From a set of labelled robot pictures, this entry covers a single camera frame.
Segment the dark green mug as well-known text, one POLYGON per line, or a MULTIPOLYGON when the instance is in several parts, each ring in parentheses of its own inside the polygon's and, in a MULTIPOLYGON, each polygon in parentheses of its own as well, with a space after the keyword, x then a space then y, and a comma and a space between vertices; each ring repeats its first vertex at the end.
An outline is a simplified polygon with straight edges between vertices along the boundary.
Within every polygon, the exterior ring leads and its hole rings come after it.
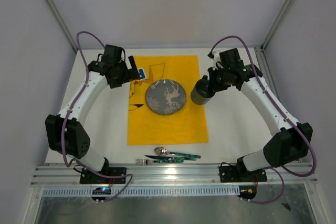
POLYGON ((196 82, 191 92, 191 100, 196 105, 205 105, 214 95, 215 91, 212 88, 211 82, 208 76, 204 75, 196 82))

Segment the grey reindeer plate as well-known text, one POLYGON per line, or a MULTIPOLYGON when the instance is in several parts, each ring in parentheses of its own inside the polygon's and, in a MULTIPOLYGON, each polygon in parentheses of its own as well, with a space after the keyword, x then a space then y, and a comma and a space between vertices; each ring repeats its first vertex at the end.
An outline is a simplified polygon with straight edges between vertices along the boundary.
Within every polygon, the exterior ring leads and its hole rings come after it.
POLYGON ((186 103, 186 92, 176 81, 164 79, 151 84, 145 93, 149 109, 160 115, 171 115, 186 103))

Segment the yellow Pikachu cloth placemat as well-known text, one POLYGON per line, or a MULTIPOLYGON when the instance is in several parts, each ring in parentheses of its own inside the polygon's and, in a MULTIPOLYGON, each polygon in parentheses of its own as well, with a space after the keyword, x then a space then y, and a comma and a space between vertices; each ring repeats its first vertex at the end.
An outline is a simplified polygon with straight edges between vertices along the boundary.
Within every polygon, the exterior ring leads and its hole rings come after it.
POLYGON ((207 143, 205 111, 191 101, 190 93, 200 79, 197 56, 136 56, 140 80, 129 91, 128 144, 176 145, 207 143), (176 113, 160 115, 145 102, 148 87, 156 81, 178 82, 186 92, 186 103, 176 113))

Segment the spoon with green handle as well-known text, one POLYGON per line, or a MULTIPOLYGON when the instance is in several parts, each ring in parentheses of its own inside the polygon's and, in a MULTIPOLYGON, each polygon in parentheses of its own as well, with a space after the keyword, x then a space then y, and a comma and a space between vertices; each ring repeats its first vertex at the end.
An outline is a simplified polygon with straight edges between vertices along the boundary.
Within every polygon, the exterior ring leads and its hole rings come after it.
POLYGON ((162 156, 162 157, 168 156, 168 155, 175 155, 175 156, 195 158, 195 159, 200 159, 201 158, 200 155, 196 155, 196 154, 188 154, 188 153, 181 153, 181 152, 171 152, 171 151, 167 150, 164 147, 156 147, 154 149, 154 152, 158 156, 162 156))

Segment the knife with green handle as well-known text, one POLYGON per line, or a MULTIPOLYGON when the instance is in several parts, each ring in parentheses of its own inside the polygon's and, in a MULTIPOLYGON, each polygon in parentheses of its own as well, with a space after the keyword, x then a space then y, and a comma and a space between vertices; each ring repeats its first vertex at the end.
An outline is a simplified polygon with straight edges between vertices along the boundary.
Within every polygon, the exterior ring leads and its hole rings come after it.
POLYGON ((188 157, 172 157, 172 156, 162 157, 162 156, 154 156, 154 155, 145 155, 145 157, 151 158, 151 159, 154 159, 154 160, 184 160, 184 161, 191 160, 188 157))

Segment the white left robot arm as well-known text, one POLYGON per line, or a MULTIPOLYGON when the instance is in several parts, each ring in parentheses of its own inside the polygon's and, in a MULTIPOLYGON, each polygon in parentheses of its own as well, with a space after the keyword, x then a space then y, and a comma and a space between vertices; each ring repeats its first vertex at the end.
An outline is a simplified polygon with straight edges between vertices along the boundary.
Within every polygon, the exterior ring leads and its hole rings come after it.
POLYGON ((106 45, 97 60, 84 63, 85 77, 70 101, 57 115, 45 120, 49 148, 62 155, 69 167, 76 162, 91 172, 99 183, 110 177, 109 161, 91 147, 85 120, 101 92, 121 87, 140 78, 133 56, 119 46, 106 45))

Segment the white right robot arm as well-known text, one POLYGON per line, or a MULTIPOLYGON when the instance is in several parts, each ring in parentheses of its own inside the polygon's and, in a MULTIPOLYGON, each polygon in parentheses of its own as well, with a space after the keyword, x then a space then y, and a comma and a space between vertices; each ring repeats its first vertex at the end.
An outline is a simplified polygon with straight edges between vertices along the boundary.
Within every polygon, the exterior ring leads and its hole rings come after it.
POLYGON ((292 116, 268 88, 263 73, 253 63, 246 65, 238 49, 226 51, 211 50, 208 57, 213 65, 208 69, 208 90, 211 94, 235 87, 256 108, 268 126, 271 139, 255 152, 237 160, 235 174, 240 180, 248 180, 254 171, 266 168, 284 168, 286 164, 312 156, 312 168, 299 174, 286 168, 297 177, 308 177, 314 173, 317 160, 311 145, 312 126, 300 123, 292 116))

